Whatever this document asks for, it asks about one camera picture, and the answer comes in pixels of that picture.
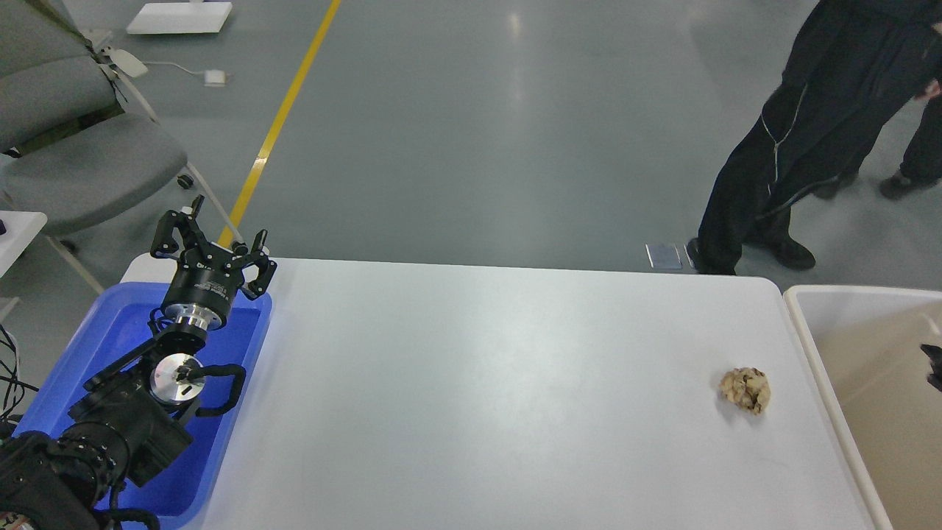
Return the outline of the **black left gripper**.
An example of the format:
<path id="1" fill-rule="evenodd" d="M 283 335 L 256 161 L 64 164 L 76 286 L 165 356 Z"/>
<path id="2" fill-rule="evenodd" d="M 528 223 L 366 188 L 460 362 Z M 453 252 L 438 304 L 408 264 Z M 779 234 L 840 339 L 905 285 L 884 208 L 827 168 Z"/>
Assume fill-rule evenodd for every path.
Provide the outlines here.
<path id="1" fill-rule="evenodd" d="M 278 264 L 266 248 L 268 230 L 259 230 L 249 251 L 238 255 L 238 269 L 231 267 L 236 257 L 231 252 L 210 252 L 210 242 L 197 222 L 203 201 L 205 196 L 196 196 L 189 207 L 169 209 L 161 216 L 150 255 L 176 261 L 174 278 L 161 304 L 163 314 L 177 321 L 194 318 L 202 328 L 216 330 L 226 325 L 238 289 L 249 300 L 261 297 L 268 292 Z M 243 271 L 250 267 L 257 274 L 244 281 Z"/>

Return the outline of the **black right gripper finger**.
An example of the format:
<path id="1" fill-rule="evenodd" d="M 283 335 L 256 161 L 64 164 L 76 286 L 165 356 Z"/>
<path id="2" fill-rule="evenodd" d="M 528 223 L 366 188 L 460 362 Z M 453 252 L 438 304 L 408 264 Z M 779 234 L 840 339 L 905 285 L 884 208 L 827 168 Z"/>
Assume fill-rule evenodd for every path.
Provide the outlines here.
<path id="1" fill-rule="evenodd" d="M 942 381 L 941 381 L 941 362 L 942 362 L 942 352 L 941 347 L 933 344 L 922 344 L 921 351 L 925 353 L 929 359 L 929 372 L 927 373 L 927 382 L 933 388 L 942 392 Z"/>

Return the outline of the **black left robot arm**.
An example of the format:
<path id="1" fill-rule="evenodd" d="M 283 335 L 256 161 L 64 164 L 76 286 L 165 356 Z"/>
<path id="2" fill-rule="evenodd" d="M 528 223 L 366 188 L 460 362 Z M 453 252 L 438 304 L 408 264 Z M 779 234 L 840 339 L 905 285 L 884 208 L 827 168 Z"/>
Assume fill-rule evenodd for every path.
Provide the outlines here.
<path id="1" fill-rule="evenodd" d="M 3 441 L 4 529 L 120 529 L 125 521 L 158 529 L 151 511 L 118 505 L 121 491 L 145 485 L 191 446 L 189 420 L 238 406 L 245 366 L 203 364 L 197 355 L 225 327 L 239 293 L 256 300 L 268 291 L 277 264 L 265 229 L 248 250 L 208 241 L 197 222 L 202 202 L 171 209 L 156 225 L 150 254 L 176 269 L 151 312 L 150 338 L 85 380 L 60 436 L 26 431 Z"/>

